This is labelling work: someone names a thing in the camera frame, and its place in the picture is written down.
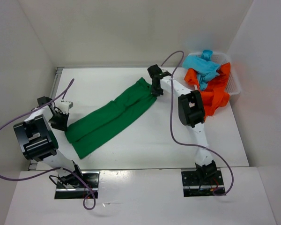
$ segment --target blue cloth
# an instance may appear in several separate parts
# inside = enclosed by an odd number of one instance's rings
[[[211,50],[204,50],[201,58],[189,55],[182,63],[183,68],[192,68],[197,72],[200,90],[205,90],[208,85],[207,82],[219,75],[217,70],[221,67],[221,65],[211,61],[212,53],[213,52]]]

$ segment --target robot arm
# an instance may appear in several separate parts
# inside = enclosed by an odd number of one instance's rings
[[[48,97],[41,97],[37,101],[41,106],[50,100]],[[67,130],[69,109],[72,107],[72,102],[64,100],[54,106],[48,105],[32,113],[24,122],[14,125],[14,131],[25,158],[43,161],[52,168],[66,168],[82,178],[78,165],[58,150],[58,142],[51,130],[51,127]],[[69,188],[79,186],[79,181],[71,173],[62,169],[57,172],[64,186]]]
[[[157,65],[148,68],[152,78],[151,93],[155,96],[163,95],[163,90],[171,93],[171,74],[162,71]],[[183,125],[190,133],[194,133],[196,142],[202,146],[208,146],[204,130],[204,106],[201,94],[198,90],[191,90],[173,79],[174,95],[178,98],[178,114]],[[216,164],[211,153],[199,148],[195,155],[197,174],[204,180],[216,173]]]

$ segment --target green pants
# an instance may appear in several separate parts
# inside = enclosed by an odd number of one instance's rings
[[[143,78],[114,101],[71,124],[65,132],[80,159],[116,136],[156,101]]]

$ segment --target laundry basket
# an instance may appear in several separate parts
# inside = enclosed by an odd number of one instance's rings
[[[201,55],[202,53],[200,52],[193,52],[193,53],[190,53],[189,55],[192,55],[192,56],[198,56],[201,58]],[[218,64],[225,64],[227,62],[230,62],[231,63],[231,60],[230,60],[230,57],[224,53],[221,53],[221,52],[213,52],[212,56],[211,56],[211,61],[212,62],[215,62],[215,63],[218,63]],[[228,79],[228,83],[227,83],[227,86],[226,86],[226,89],[225,91],[227,93],[231,95],[237,95],[240,93],[240,83],[239,83],[239,80],[237,78],[237,74],[235,72],[235,70],[233,69],[232,65],[231,65],[231,71],[230,71],[230,75],[229,75],[229,79]]]

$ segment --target white partition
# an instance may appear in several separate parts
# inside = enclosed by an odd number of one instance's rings
[[[226,52],[252,0],[19,2],[56,66],[146,66],[177,49]]]
[[[50,93],[54,67],[16,0],[0,0],[0,126]],[[0,173],[18,178],[23,157],[12,126],[0,132]],[[0,225],[16,182],[0,179]]]
[[[232,110],[281,225],[281,0],[254,1],[228,55],[243,88]]]

